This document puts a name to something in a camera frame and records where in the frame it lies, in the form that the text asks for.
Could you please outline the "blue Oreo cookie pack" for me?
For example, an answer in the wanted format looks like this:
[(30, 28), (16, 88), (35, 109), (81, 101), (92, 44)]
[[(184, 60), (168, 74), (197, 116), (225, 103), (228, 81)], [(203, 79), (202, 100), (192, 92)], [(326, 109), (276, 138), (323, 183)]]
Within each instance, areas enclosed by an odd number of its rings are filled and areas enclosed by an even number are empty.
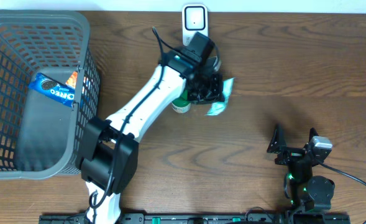
[(63, 104), (64, 106), (73, 106), (75, 89), (62, 84), (43, 73), (36, 74), (35, 80), (29, 83), (29, 88)]

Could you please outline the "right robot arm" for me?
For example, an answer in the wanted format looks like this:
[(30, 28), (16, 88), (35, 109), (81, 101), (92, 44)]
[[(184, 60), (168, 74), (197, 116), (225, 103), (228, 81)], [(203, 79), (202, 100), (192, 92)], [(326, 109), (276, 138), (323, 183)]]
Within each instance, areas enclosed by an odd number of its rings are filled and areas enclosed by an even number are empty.
[(285, 197), (291, 200), (291, 209), (285, 212), (286, 223), (323, 223), (323, 215), (331, 209), (335, 184), (331, 179), (313, 174), (332, 151), (332, 143), (320, 136), (314, 128), (303, 147), (289, 147), (282, 127), (275, 126), (267, 152), (276, 154), (275, 164), (287, 166), (284, 177)]

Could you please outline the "green lid white jar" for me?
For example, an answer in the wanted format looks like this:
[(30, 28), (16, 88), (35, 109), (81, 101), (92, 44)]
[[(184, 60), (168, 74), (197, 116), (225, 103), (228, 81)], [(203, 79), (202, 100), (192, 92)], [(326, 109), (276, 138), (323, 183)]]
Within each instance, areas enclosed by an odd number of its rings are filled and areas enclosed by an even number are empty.
[(185, 90), (177, 99), (172, 101), (172, 109), (180, 114), (186, 113), (190, 110), (191, 103), (188, 100), (188, 91)]

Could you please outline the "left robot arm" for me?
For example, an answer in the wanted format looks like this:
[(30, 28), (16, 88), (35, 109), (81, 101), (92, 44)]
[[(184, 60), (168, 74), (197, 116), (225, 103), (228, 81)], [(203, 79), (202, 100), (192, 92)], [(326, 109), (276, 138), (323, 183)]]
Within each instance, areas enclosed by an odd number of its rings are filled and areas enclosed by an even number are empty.
[(184, 93), (190, 103), (224, 101), (220, 65), (217, 55), (171, 50), (125, 106), (106, 119), (88, 121), (75, 161), (89, 190), (86, 223), (118, 221), (121, 193), (137, 170), (139, 143), (172, 101)]

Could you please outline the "white teal wet wipes pack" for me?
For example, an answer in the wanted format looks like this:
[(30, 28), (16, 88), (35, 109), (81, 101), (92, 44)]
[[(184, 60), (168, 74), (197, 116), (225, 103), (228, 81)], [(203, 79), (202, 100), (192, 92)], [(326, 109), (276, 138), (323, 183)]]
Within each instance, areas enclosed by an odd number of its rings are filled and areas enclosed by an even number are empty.
[(223, 81), (222, 87), (222, 97), (223, 99), (218, 102), (214, 102), (211, 104), (210, 109), (208, 110), (206, 116), (217, 116), (220, 115), (226, 108), (229, 101), (229, 97), (232, 93), (232, 87), (234, 84), (234, 78), (230, 78)]

